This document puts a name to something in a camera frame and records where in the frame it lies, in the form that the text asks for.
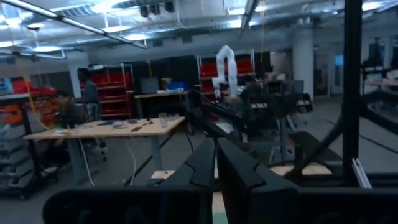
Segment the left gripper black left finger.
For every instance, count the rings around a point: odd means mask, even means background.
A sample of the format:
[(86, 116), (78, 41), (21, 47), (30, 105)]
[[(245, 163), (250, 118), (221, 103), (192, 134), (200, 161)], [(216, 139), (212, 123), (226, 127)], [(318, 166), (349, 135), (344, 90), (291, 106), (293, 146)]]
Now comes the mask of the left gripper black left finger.
[(211, 138), (206, 138), (160, 186), (211, 190), (215, 176), (215, 156), (215, 144)]

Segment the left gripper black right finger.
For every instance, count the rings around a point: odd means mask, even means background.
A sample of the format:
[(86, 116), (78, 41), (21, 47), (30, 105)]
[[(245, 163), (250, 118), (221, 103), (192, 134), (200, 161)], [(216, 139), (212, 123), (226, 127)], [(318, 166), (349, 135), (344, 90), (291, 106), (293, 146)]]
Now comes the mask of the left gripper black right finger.
[(298, 186), (229, 140), (218, 144), (218, 177), (228, 224), (295, 224)]

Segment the mint green ribbed bowl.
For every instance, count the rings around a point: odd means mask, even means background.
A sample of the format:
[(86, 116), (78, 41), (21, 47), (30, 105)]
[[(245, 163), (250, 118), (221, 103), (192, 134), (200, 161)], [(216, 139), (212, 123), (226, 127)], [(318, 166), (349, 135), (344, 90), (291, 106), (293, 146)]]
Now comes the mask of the mint green ribbed bowl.
[(226, 212), (213, 213), (213, 224), (228, 224)]

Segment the wooden workbench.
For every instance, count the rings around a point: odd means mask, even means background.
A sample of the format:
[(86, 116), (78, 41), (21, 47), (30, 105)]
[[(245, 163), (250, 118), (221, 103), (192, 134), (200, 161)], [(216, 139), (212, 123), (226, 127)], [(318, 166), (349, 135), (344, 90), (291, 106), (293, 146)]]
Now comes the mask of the wooden workbench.
[(162, 91), (160, 93), (140, 94), (134, 95), (136, 101), (137, 117), (143, 118), (143, 110), (141, 100), (144, 98), (156, 98), (156, 97), (167, 97), (167, 96), (179, 96), (180, 101), (185, 105), (185, 109), (190, 108), (189, 91)]

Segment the wooden table grey legs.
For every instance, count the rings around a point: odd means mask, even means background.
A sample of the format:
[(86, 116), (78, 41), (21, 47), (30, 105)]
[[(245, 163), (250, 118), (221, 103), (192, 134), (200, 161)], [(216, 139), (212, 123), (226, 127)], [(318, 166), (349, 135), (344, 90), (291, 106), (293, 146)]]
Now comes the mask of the wooden table grey legs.
[(86, 154), (81, 150), (78, 143), (83, 138), (149, 138), (151, 140), (151, 153), (156, 171), (163, 171), (161, 146), (159, 138), (171, 134), (175, 128), (185, 121), (185, 117), (174, 119), (152, 118), (150, 121), (144, 119), (131, 124), (127, 121), (118, 121), (116, 125), (104, 125), (101, 121), (93, 121), (82, 124), (74, 129), (49, 129), (39, 133), (26, 135), (26, 140), (39, 141), (43, 139), (65, 138), (70, 155), (73, 178), (75, 185), (81, 185), (85, 181), (91, 181), (90, 169), (83, 168), (87, 165)]

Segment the blue box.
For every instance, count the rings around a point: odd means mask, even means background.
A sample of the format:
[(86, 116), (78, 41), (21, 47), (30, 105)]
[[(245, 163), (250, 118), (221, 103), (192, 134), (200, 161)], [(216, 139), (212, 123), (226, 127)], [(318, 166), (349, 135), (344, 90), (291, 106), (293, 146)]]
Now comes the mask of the blue box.
[(167, 90), (170, 91), (186, 91), (189, 88), (186, 82), (170, 82), (167, 84)]

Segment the black equipment cart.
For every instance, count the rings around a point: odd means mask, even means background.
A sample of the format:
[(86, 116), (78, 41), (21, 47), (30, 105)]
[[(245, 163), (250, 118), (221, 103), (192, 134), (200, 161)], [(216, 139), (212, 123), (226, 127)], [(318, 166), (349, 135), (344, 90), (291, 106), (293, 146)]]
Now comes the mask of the black equipment cart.
[(294, 115), (313, 111), (312, 98), (304, 92), (302, 80), (257, 82), (245, 88), (240, 98), (246, 107), (245, 117), (253, 122), (275, 121), (279, 143), (271, 147), (269, 162), (285, 162), (299, 158), (289, 134), (296, 132)]

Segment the black cabinet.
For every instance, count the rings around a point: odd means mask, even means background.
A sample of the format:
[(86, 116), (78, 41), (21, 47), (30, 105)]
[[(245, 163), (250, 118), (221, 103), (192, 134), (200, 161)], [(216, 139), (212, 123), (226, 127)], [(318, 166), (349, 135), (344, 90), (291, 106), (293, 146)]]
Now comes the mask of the black cabinet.
[(131, 65), (136, 93), (163, 90), (163, 78), (171, 78), (172, 82), (185, 82), (188, 88), (199, 84), (197, 58), (194, 55), (141, 60), (132, 62)]

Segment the rack with red bins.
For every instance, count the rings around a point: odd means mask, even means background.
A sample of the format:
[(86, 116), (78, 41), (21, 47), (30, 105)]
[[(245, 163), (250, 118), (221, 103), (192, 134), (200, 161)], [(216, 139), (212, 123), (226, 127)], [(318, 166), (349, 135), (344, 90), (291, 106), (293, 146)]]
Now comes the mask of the rack with red bins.
[[(234, 53), (238, 77), (255, 74), (254, 50), (239, 50)], [(204, 95), (214, 96), (212, 79), (218, 77), (216, 54), (197, 55), (199, 88)]]
[(132, 65), (93, 65), (91, 80), (97, 87), (101, 105), (101, 119), (129, 119), (135, 115)]

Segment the silver aluminium extrusion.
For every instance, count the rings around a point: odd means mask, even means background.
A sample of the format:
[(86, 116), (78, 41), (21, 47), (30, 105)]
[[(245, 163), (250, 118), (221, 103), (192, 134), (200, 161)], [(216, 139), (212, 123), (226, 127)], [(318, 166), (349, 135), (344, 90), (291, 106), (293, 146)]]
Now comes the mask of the silver aluminium extrusion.
[(352, 169), (356, 176), (359, 186), (362, 189), (371, 189), (372, 185), (371, 185), (371, 183), (370, 183), (370, 181), (360, 163), (360, 160), (358, 158), (352, 159)]

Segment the person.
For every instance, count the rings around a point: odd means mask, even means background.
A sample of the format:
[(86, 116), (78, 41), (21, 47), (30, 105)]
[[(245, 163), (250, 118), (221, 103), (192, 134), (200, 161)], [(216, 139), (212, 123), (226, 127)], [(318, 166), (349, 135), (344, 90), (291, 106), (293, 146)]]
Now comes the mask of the person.
[[(84, 116), (81, 108), (74, 102), (73, 98), (63, 90), (57, 90), (57, 103), (59, 106), (58, 116), (61, 127), (66, 128), (70, 123), (72, 127), (84, 123)], [(60, 167), (70, 162), (65, 138), (53, 139), (49, 142), (45, 152), (45, 162), (48, 166)]]
[(81, 102), (84, 104), (100, 104), (100, 98), (95, 83), (91, 80), (91, 73), (87, 68), (79, 68), (77, 70), (79, 81), (85, 84), (82, 91)]

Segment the grey ceiling conduit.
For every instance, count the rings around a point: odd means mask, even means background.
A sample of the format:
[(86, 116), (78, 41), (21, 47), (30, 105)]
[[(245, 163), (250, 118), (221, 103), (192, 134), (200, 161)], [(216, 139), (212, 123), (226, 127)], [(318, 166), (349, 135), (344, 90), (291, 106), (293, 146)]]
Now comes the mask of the grey ceiling conduit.
[(118, 41), (120, 43), (123, 43), (123, 44), (129, 44), (129, 45), (133, 45), (135, 47), (139, 47), (141, 49), (147, 49), (146, 44), (135, 43), (133, 40), (128, 40), (128, 39), (126, 39), (124, 37), (110, 34), (109, 32), (106, 32), (106, 31), (104, 31), (102, 29), (91, 27), (89, 25), (86, 25), (84, 23), (78, 22), (78, 21), (76, 21), (74, 19), (71, 19), (69, 17), (62, 16), (60, 14), (57, 14), (56, 12), (50, 11), (48, 9), (44, 9), (42, 7), (39, 7), (39, 6), (36, 6), (36, 5), (33, 5), (33, 4), (29, 4), (28, 2), (25, 2), (25, 1), (22, 1), (22, 0), (0, 0), (0, 2), (9, 4), (11, 6), (14, 6), (14, 7), (29, 11), (29, 12), (33, 12), (33, 13), (38, 14), (40, 16), (46, 17), (48, 19), (59, 21), (61, 23), (67, 24), (69, 26), (73, 26), (73, 27), (76, 27), (78, 29), (94, 33), (96, 35), (101, 35), (101, 36), (106, 37), (108, 39), (116, 40), (116, 41)]

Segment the shelf with orange bins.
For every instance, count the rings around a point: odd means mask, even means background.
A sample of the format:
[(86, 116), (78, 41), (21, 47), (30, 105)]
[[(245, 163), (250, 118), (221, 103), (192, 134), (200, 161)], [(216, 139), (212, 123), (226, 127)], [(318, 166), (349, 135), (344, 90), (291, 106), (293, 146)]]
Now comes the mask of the shelf with orange bins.
[(25, 79), (0, 79), (0, 197), (22, 200), (58, 180), (55, 168), (44, 166), (43, 141), (26, 140), (56, 122), (55, 89), (36, 88)]

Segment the black aluminium table frame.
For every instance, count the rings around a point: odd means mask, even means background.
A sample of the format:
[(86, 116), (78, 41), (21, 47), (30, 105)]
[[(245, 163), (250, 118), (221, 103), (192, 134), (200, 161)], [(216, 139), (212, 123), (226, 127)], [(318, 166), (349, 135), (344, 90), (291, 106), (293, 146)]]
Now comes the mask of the black aluminium table frame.
[(359, 117), (360, 106), (360, 66), (361, 66), (361, 39), (362, 36), (362, 5), (363, 0), (345, 0), (344, 19), (344, 84), (343, 104), (341, 115), (336, 128), (321, 142), (311, 156), (297, 164), (291, 171), (285, 174), (289, 180), (298, 179), (302, 170), (315, 158), (322, 149), (328, 147), (340, 134), (343, 136), (343, 182), (346, 185), (354, 185), (357, 178), (352, 167), (352, 160), (359, 153)]

